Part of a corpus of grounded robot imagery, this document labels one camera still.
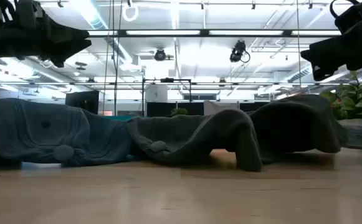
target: ceiling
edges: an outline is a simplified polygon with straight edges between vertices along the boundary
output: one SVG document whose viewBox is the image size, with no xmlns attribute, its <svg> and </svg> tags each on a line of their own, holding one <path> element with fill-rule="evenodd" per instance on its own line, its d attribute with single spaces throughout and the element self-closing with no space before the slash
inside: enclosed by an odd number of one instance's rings
<svg viewBox="0 0 362 224">
<path fill-rule="evenodd" d="M 84 30 L 93 30 L 97 18 L 101 30 L 336 30 L 334 18 L 328 9 L 331 0 L 256 0 L 254 10 L 252 9 L 254 1 L 251 0 L 144 0 L 133 1 L 131 9 L 127 9 L 125 0 L 114 2 L 69 0 L 62 1 L 64 7 L 59 7 L 57 1 L 40 0 L 40 2 L 54 21 Z M 340 1 L 335 11 L 341 13 L 349 6 L 348 2 Z M 129 20 L 129 17 L 134 15 L 135 8 L 138 11 L 135 20 L 126 21 L 125 17 Z M 309 44 L 323 39 L 325 38 L 315 36 L 299 39 L 294 37 L 115 37 L 109 41 L 118 44 L 123 57 L 117 59 L 116 55 L 112 59 L 112 55 L 115 55 L 113 47 L 108 45 L 105 38 L 96 37 L 90 38 L 92 46 L 69 58 L 64 68 L 56 68 L 50 62 L 39 62 L 36 57 L 30 57 L 20 63 L 31 67 L 40 78 L 50 78 L 52 82 L 60 80 L 85 82 L 89 78 L 94 78 L 97 82 L 114 82 L 116 73 L 119 82 L 141 82 L 144 75 L 146 78 L 191 78 L 194 82 L 218 82 L 220 78 L 225 78 L 227 82 L 286 82 L 290 76 L 310 68 L 309 63 L 300 57 L 299 52 L 308 49 Z M 229 61 L 232 48 L 238 40 L 244 40 L 249 47 L 248 63 Z M 171 56 L 171 60 L 156 62 L 153 54 L 157 49 L 164 49 L 165 53 Z M 86 63 L 87 66 L 83 67 L 85 70 L 77 70 L 76 62 Z M 311 73 L 304 75 L 303 82 L 313 82 Z M 241 92 L 241 98 L 243 89 L 251 89 L 250 87 L 240 87 L 237 90 Z M 258 90 L 262 86 L 253 86 L 253 88 Z M 69 89 L 70 86 L 63 85 L 60 89 L 54 90 L 65 93 Z M 91 89 L 102 89 L 102 86 L 78 86 L 71 88 L 70 91 Z M 284 89 L 280 88 L 274 90 L 276 94 L 283 92 Z"/>
</svg>

